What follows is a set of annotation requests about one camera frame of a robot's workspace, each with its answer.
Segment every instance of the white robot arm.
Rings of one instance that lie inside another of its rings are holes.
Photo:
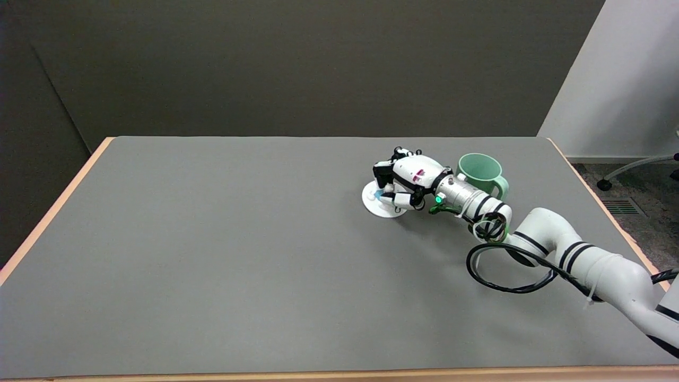
[[[423,209],[424,196],[434,194],[437,205],[429,212],[453,212],[469,223],[470,231],[484,244],[467,257],[467,269],[476,281],[503,292],[530,293],[561,276],[587,295],[589,301],[607,302],[664,350],[679,358],[679,287],[670,288],[655,302],[653,284],[673,279],[679,268],[649,275],[639,264],[622,255],[588,244],[559,214],[533,209],[516,231],[509,233],[511,208],[455,176],[422,155],[397,147],[390,160],[373,167],[380,202],[402,209]],[[394,192],[394,182],[411,192]],[[505,288],[487,282],[476,271],[478,256],[491,248],[504,248],[526,266],[546,266],[549,273],[538,283]],[[555,264],[545,258],[555,253]]]

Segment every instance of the gray table surface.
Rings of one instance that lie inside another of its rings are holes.
[[[560,279],[475,283],[450,215],[368,213],[396,145],[491,154],[513,228],[550,208],[639,261],[545,139],[120,137],[0,288],[0,378],[676,363]],[[482,269],[537,279],[507,256]]]

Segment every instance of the white wall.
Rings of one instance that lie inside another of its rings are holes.
[[[539,137],[565,155],[679,152],[679,0],[607,0]]]

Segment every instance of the white round base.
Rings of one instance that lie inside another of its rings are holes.
[[[363,188],[361,198],[363,199],[363,205],[368,209],[368,211],[381,218],[397,218],[405,213],[406,210],[384,204],[379,199],[377,199],[375,197],[375,192],[377,190],[379,190],[378,184],[374,180],[366,184]],[[404,192],[405,188],[403,188],[403,186],[400,184],[394,184],[394,191]]]

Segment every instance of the black stripe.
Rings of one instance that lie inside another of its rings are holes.
[[[474,214],[474,221],[479,218],[479,212],[481,212],[481,207],[485,204],[485,202],[488,201],[488,199],[492,198],[492,196],[487,195],[483,200],[479,203],[479,206],[476,207],[476,213]]]
[[[441,183],[441,181],[443,180],[443,178],[444,178],[444,177],[447,177],[448,175],[452,175],[452,174],[453,174],[453,171],[452,171],[452,170],[446,170],[446,171],[440,173],[439,176],[437,176],[437,177],[434,179],[434,182],[432,182],[432,184],[431,184],[431,189],[432,189],[432,190],[436,190],[436,189],[439,187],[439,183]]]
[[[585,249],[592,248],[592,247],[594,247],[594,245],[592,245],[592,244],[587,244],[587,245],[583,245],[583,246],[580,247],[577,251],[575,251],[575,253],[573,254],[573,256],[570,257],[570,260],[568,261],[568,265],[566,265],[566,272],[570,273],[570,270],[573,268],[573,263],[575,263],[575,259],[577,259],[578,256],[580,256],[580,254],[581,254]]]
[[[564,255],[561,256],[561,260],[559,260],[559,268],[561,268],[561,269],[564,268],[564,263],[566,262],[566,258],[568,257],[570,252],[580,244],[587,244],[587,243],[585,243],[584,241],[576,241],[570,247],[568,247],[568,249],[564,252]]]
[[[527,242],[535,245],[535,248],[541,250],[545,255],[549,255],[549,251],[547,251],[547,248],[543,247],[540,243],[537,241],[533,240],[532,237],[528,237],[518,231],[514,231],[513,235],[517,235],[518,237],[525,239]]]
[[[658,312],[658,313],[662,313],[662,314],[668,316],[671,319],[675,319],[675,320],[679,321],[679,313],[671,310],[670,308],[665,308],[664,306],[658,304],[658,306],[655,307],[655,311]]]
[[[503,202],[500,202],[500,204],[498,204],[498,206],[495,207],[495,209],[493,210],[493,212],[500,212],[500,208],[504,207],[505,205],[506,205],[506,204],[504,204]],[[488,233],[491,233],[491,232],[495,231],[496,229],[498,229],[499,226],[500,226],[500,222],[499,222],[499,221],[496,221],[495,224],[493,224],[493,228],[491,228],[490,231],[488,231]]]
[[[654,336],[649,336],[646,335],[648,338],[650,338],[651,341],[655,342],[656,345],[660,346],[664,351],[674,355],[675,357],[679,358],[679,349],[676,347],[670,345],[669,343],[666,343],[665,341],[659,339],[658,337]]]

